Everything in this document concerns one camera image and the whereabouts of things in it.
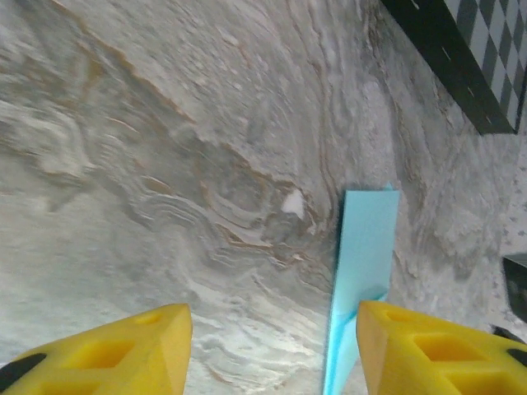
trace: marble veining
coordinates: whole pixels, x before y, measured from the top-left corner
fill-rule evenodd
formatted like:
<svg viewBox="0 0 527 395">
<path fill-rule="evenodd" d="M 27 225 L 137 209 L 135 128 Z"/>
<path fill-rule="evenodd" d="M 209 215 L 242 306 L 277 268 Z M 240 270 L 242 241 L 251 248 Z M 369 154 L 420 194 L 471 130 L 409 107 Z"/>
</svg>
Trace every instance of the marble veining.
<svg viewBox="0 0 527 395">
<path fill-rule="evenodd" d="M 482 328 L 522 141 L 374 0 L 0 0 L 0 360 L 188 302 L 186 393 L 318 393 L 343 190 L 388 182 L 390 300 Z"/>
</svg>

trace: light blue foam block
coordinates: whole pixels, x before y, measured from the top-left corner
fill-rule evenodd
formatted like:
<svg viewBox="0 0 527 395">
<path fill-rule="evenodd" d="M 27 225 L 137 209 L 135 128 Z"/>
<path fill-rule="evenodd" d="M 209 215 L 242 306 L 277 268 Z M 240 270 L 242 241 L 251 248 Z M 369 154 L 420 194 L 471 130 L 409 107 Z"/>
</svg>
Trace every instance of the light blue foam block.
<svg viewBox="0 0 527 395">
<path fill-rule="evenodd" d="M 329 322 L 324 395 L 340 394 L 357 362 L 360 300 L 385 300 L 389 289 L 399 191 L 346 191 Z"/>
</svg>

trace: yellow foam part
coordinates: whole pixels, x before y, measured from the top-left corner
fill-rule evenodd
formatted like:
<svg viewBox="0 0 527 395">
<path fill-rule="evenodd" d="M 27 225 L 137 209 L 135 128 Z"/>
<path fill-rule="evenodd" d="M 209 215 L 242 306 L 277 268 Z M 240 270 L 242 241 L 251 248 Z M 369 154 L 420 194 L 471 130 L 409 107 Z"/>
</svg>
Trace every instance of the yellow foam part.
<svg viewBox="0 0 527 395">
<path fill-rule="evenodd" d="M 183 393 L 192 322 L 169 304 L 27 351 L 47 357 L 2 395 Z"/>
<path fill-rule="evenodd" d="M 357 342 L 370 395 L 527 395 L 519 342 L 384 302 L 363 301 Z"/>
</svg>

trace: checkerboard pattern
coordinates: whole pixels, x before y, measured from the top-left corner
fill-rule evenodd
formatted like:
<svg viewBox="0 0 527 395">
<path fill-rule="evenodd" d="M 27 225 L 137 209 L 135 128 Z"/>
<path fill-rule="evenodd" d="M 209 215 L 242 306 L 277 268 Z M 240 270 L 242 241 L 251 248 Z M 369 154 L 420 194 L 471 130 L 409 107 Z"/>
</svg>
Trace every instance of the checkerboard pattern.
<svg viewBox="0 0 527 395">
<path fill-rule="evenodd" d="M 527 64 L 527 0 L 445 0 L 492 93 L 515 128 Z"/>
</svg>

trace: gray marble surface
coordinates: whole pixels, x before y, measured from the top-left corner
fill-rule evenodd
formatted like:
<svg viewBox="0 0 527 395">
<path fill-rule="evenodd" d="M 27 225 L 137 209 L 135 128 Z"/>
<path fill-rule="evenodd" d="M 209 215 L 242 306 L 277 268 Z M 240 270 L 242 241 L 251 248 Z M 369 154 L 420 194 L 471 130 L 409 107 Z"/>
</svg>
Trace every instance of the gray marble surface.
<svg viewBox="0 0 527 395">
<path fill-rule="evenodd" d="M 522 141 L 374 0 L 0 0 L 0 360 L 188 302 L 186 393 L 319 393 L 343 190 L 388 182 L 390 301 L 485 328 Z"/>
</svg>

